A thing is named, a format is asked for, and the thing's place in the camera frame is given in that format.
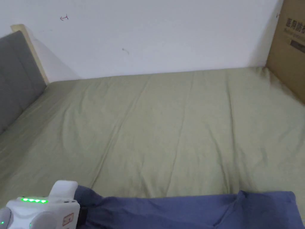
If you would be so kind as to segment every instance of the cardboard box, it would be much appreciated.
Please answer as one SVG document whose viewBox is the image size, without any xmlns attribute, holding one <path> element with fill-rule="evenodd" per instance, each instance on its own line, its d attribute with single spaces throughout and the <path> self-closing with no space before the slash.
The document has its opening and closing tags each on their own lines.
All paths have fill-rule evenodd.
<svg viewBox="0 0 305 229">
<path fill-rule="evenodd" d="M 266 67 L 305 103 L 305 0 L 285 0 Z"/>
</svg>

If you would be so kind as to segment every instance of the white wall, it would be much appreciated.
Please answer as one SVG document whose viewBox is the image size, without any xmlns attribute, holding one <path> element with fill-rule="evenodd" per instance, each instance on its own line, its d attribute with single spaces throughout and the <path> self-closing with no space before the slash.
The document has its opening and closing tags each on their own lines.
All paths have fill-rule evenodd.
<svg viewBox="0 0 305 229">
<path fill-rule="evenodd" d="M 262 66 L 282 1 L 2 0 L 0 36 L 25 24 L 50 81 Z"/>
</svg>

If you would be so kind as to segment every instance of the wall mark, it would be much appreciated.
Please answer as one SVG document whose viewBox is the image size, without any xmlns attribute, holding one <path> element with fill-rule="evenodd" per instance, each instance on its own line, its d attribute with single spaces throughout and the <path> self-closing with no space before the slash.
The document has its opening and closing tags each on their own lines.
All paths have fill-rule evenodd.
<svg viewBox="0 0 305 229">
<path fill-rule="evenodd" d="M 129 51 L 128 51 L 128 50 L 122 48 L 122 51 L 125 51 L 125 52 L 128 53 L 128 55 L 129 55 Z"/>
<path fill-rule="evenodd" d="M 63 21 L 63 19 L 68 19 L 68 16 L 67 16 L 67 14 L 66 14 L 66 16 L 65 17 L 60 17 L 60 19 Z"/>
</svg>

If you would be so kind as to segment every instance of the wooden bed frame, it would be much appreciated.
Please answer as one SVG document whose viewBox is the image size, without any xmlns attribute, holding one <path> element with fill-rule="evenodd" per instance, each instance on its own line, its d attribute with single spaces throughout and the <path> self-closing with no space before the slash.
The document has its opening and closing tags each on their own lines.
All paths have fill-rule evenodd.
<svg viewBox="0 0 305 229">
<path fill-rule="evenodd" d="M 23 34 L 25 40 L 27 41 L 27 44 L 28 44 L 28 46 L 29 46 L 29 48 L 31 50 L 31 53 L 32 53 L 32 55 L 33 55 L 33 57 L 35 59 L 35 62 L 37 64 L 38 68 L 39 68 L 39 71 L 40 71 L 40 73 L 41 73 L 45 83 L 48 85 L 49 80 L 47 78 L 47 75 L 45 74 L 45 71 L 44 71 L 44 69 L 42 67 L 40 59 L 39 59 L 39 57 L 37 55 L 37 52 L 36 52 L 36 50 L 34 48 L 34 45 L 31 42 L 30 36 L 29 36 L 29 34 L 27 32 L 27 29 L 26 29 L 25 25 L 23 25 L 23 24 L 11 25 L 11 29 L 12 29 L 13 32 L 17 32 L 17 31 L 21 31 L 22 32 L 22 34 Z"/>
</svg>

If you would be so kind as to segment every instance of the red drawn arrow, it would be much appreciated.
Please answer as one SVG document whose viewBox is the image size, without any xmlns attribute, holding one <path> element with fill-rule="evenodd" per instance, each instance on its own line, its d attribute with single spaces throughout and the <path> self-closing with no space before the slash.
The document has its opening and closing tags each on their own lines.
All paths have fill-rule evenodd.
<svg viewBox="0 0 305 229">
<path fill-rule="evenodd" d="M 65 17 L 60 17 L 60 19 L 61 19 L 62 21 L 63 21 L 64 18 L 69 19 L 68 16 L 67 16 L 67 14 L 66 14 Z"/>
</svg>

